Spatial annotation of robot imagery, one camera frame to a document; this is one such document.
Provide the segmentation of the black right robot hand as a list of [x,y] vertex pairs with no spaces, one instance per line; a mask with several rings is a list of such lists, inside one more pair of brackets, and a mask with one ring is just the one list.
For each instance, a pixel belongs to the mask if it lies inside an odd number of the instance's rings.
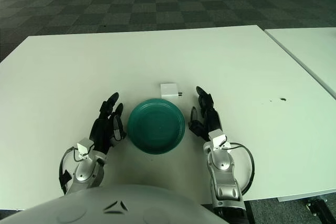
[[206,93],[201,87],[196,87],[198,94],[198,103],[201,108],[201,116],[203,122],[198,120],[198,113],[195,106],[191,109],[190,121],[188,123],[189,130],[197,137],[201,137],[204,141],[210,141],[209,133],[215,130],[222,130],[219,115],[214,108],[214,101],[211,94]]

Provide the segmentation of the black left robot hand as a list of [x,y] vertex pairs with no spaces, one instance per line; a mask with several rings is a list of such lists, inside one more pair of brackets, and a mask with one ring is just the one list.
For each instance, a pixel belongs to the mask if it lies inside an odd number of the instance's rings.
[[103,101],[89,136],[89,139],[94,142],[93,150],[105,155],[110,147],[114,147],[114,142],[125,139],[127,135],[121,121],[123,103],[119,103],[116,109],[113,109],[118,98],[119,94],[116,92],[108,100]]

